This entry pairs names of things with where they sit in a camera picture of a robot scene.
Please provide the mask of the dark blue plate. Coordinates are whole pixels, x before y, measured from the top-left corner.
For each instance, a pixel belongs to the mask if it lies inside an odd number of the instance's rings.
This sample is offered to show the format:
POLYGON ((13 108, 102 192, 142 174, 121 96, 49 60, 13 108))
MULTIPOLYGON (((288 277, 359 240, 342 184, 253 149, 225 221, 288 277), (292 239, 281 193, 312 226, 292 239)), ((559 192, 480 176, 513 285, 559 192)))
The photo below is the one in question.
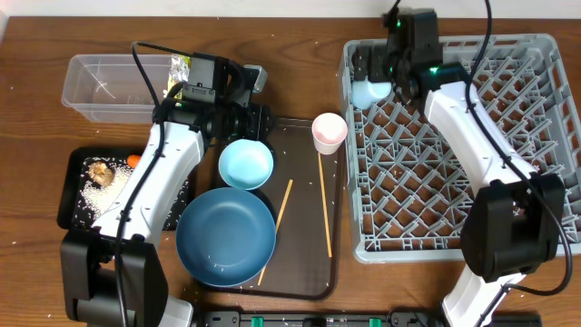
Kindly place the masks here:
POLYGON ((271 259, 275 222, 253 193, 222 187, 187 205, 175 241, 183 267, 195 280, 232 287, 254 278, 271 259))

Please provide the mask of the light blue bowl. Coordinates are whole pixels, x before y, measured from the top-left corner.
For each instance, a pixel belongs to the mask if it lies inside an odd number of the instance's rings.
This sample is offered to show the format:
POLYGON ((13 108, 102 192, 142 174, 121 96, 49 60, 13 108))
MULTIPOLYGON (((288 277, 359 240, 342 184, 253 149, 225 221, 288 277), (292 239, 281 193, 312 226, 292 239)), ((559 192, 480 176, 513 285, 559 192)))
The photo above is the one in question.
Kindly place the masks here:
POLYGON ((218 167, 226 184, 249 191, 260 188, 268 181, 274 168, 274 159, 264 143, 241 139, 222 151, 218 167))

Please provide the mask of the pink cup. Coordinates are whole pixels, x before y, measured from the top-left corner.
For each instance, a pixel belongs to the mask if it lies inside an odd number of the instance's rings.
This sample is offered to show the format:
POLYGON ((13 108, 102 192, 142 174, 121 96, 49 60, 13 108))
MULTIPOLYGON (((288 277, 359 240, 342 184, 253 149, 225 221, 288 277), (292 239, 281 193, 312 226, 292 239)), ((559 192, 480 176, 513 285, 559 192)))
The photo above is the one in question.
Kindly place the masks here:
POLYGON ((313 121, 311 132, 316 150, 320 154, 330 155, 338 151, 347 137, 348 126, 340 115, 324 113, 313 121))

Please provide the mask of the light blue cup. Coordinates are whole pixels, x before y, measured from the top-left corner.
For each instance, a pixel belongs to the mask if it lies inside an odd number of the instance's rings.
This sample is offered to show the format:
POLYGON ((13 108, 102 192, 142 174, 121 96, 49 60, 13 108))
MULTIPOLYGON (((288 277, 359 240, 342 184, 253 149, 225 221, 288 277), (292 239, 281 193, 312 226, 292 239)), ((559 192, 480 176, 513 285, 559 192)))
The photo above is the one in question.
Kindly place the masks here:
POLYGON ((351 83, 351 103, 361 110, 370 109, 372 104, 389 96, 391 90, 390 82, 372 83, 368 78, 363 81, 354 80, 351 83))

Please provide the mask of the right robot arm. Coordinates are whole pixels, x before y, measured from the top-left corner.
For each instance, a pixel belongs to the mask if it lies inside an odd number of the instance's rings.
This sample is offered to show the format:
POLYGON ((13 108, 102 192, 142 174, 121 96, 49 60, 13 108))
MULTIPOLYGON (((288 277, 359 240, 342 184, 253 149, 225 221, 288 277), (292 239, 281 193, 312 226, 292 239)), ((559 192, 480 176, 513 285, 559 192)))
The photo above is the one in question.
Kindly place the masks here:
POLYGON ((351 104, 367 110, 390 94, 445 138, 474 194, 461 233, 465 261, 441 309, 449 326, 485 326, 506 294, 569 246, 562 227, 565 186, 540 174, 509 144, 481 104, 474 69, 446 63, 430 8, 393 6, 384 45, 351 58, 351 104))

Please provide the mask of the white rice pile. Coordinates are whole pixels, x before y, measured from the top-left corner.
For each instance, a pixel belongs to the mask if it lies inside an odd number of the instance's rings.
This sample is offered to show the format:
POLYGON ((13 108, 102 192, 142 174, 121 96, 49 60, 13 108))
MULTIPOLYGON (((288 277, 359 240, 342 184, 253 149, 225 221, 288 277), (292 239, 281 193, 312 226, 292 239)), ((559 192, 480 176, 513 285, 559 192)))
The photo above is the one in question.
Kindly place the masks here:
POLYGON ((125 187, 133 169, 123 157, 88 157, 81 166, 80 183, 74 202, 75 228, 89 229, 98 218, 113 203, 115 198, 125 187), (89 165, 95 162, 104 162, 114 171, 113 182, 102 187, 94 182, 89 174, 89 165))

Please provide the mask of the yellow foil snack wrapper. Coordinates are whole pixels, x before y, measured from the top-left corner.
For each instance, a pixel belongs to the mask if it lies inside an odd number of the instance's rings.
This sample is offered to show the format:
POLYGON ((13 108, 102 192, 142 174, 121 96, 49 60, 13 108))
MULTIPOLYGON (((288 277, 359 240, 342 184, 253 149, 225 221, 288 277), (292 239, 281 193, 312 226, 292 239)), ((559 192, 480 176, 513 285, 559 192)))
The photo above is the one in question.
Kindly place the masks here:
POLYGON ((169 71, 167 89, 163 91, 167 96, 176 84, 185 85, 188 81, 192 59, 189 56, 173 54, 169 71))

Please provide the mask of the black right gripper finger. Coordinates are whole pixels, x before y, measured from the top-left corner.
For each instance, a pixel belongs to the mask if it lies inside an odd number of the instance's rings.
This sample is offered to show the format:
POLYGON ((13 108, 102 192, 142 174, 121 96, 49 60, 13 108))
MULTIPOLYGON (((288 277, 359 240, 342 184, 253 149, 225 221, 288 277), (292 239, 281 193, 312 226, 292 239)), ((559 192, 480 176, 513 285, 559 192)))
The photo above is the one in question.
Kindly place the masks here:
POLYGON ((385 45, 373 45, 369 50, 368 77, 372 83, 389 82, 387 60, 389 54, 385 45))
POLYGON ((364 81, 369 75, 369 52, 370 47, 367 45, 358 46, 352 57, 353 80, 364 81))

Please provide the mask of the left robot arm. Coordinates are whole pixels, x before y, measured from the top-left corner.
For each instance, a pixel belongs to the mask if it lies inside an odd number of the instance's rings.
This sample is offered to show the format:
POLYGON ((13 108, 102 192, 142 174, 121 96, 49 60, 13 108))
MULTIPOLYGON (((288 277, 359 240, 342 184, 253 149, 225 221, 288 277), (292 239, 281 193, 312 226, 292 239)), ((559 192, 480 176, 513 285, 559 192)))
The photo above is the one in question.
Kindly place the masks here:
POLYGON ((262 141, 275 122, 269 106, 178 99, 153 109, 141 161, 113 203, 87 230, 61 243, 64 307, 89 326, 189 326, 193 306, 169 294, 157 253, 166 216, 213 138, 262 141))

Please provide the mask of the orange carrot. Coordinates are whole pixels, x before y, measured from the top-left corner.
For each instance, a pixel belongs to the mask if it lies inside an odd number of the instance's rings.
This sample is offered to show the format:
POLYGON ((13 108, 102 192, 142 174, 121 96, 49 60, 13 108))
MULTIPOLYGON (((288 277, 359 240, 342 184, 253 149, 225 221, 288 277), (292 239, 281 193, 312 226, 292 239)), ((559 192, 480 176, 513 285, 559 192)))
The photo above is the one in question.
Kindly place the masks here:
POLYGON ((127 157, 126 162, 132 168, 136 168, 138 163, 140 162, 140 160, 141 160, 140 155, 132 154, 132 155, 127 157))

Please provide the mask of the brown food scrap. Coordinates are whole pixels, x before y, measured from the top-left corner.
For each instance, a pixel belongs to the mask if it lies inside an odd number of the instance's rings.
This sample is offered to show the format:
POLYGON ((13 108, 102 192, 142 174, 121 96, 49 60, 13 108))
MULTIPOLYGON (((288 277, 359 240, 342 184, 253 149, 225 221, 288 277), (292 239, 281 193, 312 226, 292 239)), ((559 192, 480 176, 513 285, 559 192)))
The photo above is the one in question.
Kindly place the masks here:
POLYGON ((94 182, 102 187, 110 185, 114 179, 114 171, 104 162, 91 163, 88 174, 94 182))

